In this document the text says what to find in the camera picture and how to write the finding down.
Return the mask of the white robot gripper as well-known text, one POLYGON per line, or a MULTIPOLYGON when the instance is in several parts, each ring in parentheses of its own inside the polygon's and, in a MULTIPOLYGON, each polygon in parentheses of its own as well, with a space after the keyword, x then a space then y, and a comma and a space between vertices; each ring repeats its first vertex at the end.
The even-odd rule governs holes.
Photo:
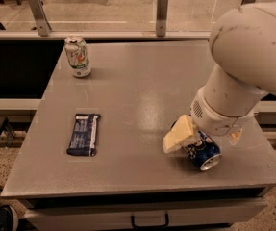
POLYGON ((242 135, 241 128, 253 117, 254 113, 250 111, 247 115, 236 117, 221 115, 206 102, 203 94, 204 87, 196 93, 190 105, 190 115, 180 116, 163 137, 164 153, 175 152, 198 142, 199 135, 196 126, 209 135, 228 135, 227 138, 231 145, 238 144, 242 135))

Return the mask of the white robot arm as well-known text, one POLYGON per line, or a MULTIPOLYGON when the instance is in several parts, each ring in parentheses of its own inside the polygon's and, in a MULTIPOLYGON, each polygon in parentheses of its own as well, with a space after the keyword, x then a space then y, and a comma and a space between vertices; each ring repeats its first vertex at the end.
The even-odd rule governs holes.
POLYGON ((200 141, 200 131, 237 140, 253 108, 276 96, 276 2, 242 5, 223 14, 209 37, 215 61, 190 113, 182 115, 163 138, 174 152, 200 141))

